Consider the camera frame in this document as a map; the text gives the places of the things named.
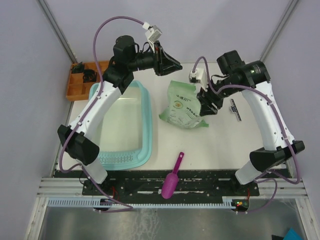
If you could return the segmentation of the green cat litter bag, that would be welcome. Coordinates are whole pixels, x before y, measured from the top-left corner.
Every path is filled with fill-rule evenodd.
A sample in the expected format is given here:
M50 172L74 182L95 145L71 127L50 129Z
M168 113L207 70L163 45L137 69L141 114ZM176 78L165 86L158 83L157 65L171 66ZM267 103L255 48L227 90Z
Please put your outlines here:
M168 106L159 118L183 129L207 128L209 124L200 116L201 104L194 84L172 80L167 89Z

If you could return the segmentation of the magenta plastic litter scoop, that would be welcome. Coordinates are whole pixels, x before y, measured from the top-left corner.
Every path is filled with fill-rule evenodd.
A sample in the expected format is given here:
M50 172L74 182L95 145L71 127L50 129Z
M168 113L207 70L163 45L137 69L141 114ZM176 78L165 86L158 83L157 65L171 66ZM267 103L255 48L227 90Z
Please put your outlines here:
M164 199L170 199L175 192L175 189L179 182L178 171L182 163L182 160L184 158L184 155L185 155L184 152L179 153L172 172L170 172L164 180L164 183L161 189L161 196Z

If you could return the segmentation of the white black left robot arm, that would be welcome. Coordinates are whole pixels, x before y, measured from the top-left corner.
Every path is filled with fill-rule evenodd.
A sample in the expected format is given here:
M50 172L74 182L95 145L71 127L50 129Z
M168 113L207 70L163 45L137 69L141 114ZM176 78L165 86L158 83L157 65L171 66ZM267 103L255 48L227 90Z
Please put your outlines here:
M164 51L158 40L152 43L153 50L145 52L137 51L136 45L129 35L116 39L113 56L102 74L98 90L71 124L62 124L57 130L62 152L80 164L94 181L93 189L99 195L106 195L111 189L111 183L106 180L107 171L98 159L100 148L92 142L101 120L134 80L134 72L153 69L157 76L166 76L183 68Z

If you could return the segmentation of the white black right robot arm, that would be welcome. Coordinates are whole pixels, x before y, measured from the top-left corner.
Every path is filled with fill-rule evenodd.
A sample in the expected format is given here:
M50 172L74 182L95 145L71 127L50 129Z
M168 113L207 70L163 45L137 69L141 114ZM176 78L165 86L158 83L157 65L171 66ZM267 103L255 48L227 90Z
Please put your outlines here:
M195 63L189 74L191 83L199 83L197 94L200 116L216 115L225 98L238 92L249 104L262 138L263 146L249 154L249 161L229 183L231 193L242 195L248 184L290 159L298 166L297 154L305 149L286 126L276 103L271 77L265 64L256 60L245 63L236 50L224 53L217 59L221 74L213 81L209 68L199 68Z

